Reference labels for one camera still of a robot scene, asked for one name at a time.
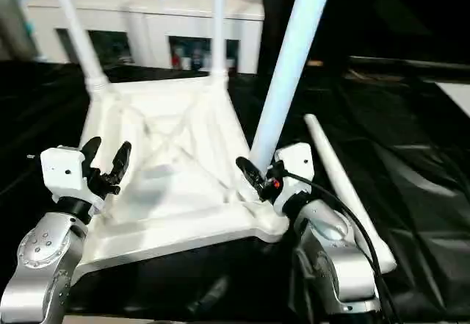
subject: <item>white cabinet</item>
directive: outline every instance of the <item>white cabinet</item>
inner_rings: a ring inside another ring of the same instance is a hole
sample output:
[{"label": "white cabinet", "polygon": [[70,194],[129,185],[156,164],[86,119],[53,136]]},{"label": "white cabinet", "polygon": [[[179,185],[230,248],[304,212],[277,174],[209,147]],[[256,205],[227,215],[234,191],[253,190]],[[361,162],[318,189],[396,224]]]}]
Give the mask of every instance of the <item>white cabinet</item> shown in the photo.
[{"label": "white cabinet", "polygon": [[[200,43],[206,44],[204,39],[212,37],[212,0],[73,2],[102,62],[171,68],[172,38],[202,39]],[[25,4],[43,58],[59,63],[73,60],[73,49],[63,30],[65,17],[57,0],[26,0]],[[236,41],[240,73],[256,72],[263,19],[261,0],[225,0],[225,38]]]}]

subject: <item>white pole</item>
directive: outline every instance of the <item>white pole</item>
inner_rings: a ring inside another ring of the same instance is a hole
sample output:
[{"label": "white pole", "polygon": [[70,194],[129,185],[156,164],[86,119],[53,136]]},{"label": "white pole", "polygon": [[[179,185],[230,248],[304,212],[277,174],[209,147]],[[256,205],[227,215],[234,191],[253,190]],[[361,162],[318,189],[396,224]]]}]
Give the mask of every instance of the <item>white pole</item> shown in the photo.
[{"label": "white pole", "polygon": [[80,24],[76,9],[72,0],[58,0],[68,23],[68,31],[75,52],[79,58],[80,66],[84,72],[88,90],[96,90],[106,87],[108,79],[101,69],[90,37]]},{"label": "white pole", "polygon": [[306,63],[326,0],[295,0],[250,152],[266,173]]},{"label": "white pole", "polygon": [[[333,186],[336,194],[343,203],[358,217],[362,226],[366,229],[372,244],[374,245],[377,258],[379,259],[380,271],[382,273],[388,273],[392,271],[397,263],[395,258],[390,251],[387,244],[380,238],[379,234],[375,230],[374,224],[369,218],[364,205],[359,199],[353,184],[351,183],[343,165],[338,159],[333,147],[330,144],[327,136],[323,132],[322,126],[314,115],[305,115],[305,122],[307,123],[308,131],[314,141],[315,147],[317,148],[318,154],[325,166],[326,173],[330,179],[331,185]],[[369,248],[367,247],[366,240],[363,234],[355,226],[354,230],[355,241],[359,247],[367,254],[371,259]]]},{"label": "white pole", "polygon": [[213,9],[214,34],[211,42],[211,75],[226,76],[227,68],[225,65],[225,37],[223,31],[225,0],[214,0]]}]

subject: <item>black cloth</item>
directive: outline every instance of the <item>black cloth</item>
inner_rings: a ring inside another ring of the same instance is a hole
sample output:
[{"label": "black cloth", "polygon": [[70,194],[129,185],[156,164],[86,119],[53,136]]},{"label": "black cloth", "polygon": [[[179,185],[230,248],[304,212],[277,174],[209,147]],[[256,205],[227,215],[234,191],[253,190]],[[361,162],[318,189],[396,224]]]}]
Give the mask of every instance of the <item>black cloth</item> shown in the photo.
[{"label": "black cloth", "polygon": [[[0,207],[3,289],[21,238],[47,208],[50,193],[27,154],[77,146],[89,98],[75,65],[0,64]],[[113,82],[199,73],[119,67]],[[269,80],[234,76],[229,93],[249,143]],[[358,82],[304,73],[279,146],[310,142],[314,113],[339,155],[398,268],[386,276],[407,321],[470,317],[470,121],[434,84]],[[329,187],[314,151],[315,180]],[[284,320],[289,237],[227,242],[86,275],[69,311],[173,320]]]}]

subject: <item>blue object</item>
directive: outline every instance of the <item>blue object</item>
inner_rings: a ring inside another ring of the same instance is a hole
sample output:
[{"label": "blue object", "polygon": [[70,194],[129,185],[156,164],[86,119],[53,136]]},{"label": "blue object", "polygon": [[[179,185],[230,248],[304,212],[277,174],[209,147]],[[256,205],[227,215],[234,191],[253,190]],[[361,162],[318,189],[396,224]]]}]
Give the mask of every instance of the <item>blue object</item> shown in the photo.
[{"label": "blue object", "polygon": [[251,162],[262,173],[274,155],[326,1],[295,0],[292,8],[250,152]]}]

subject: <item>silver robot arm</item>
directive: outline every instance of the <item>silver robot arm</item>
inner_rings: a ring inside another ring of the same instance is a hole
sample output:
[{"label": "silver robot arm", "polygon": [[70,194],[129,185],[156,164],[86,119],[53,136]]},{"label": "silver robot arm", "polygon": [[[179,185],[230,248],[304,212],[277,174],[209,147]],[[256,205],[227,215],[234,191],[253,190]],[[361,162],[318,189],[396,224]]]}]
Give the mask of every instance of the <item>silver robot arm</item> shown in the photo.
[{"label": "silver robot arm", "polygon": [[289,172],[312,180],[310,146],[297,143],[277,150],[266,178],[247,159],[238,158],[237,165],[260,199],[269,200],[278,214],[291,220],[303,278],[317,292],[326,314],[380,311],[374,271],[355,243],[350,220],[323,200],[312,198],[309,184],[287,176]]},{"label": "silver robot arm", "polygon": [[81,151],[60,146],[40,155],[45,186],[56,202],[22,239],[18,264],[0,302],[2,323],[59,324],[73,271],[82,258],[87,224],[107,194],[118,194],[129,164],[130,143],[117,151],[110,174],[90,167],[101,139]]}]

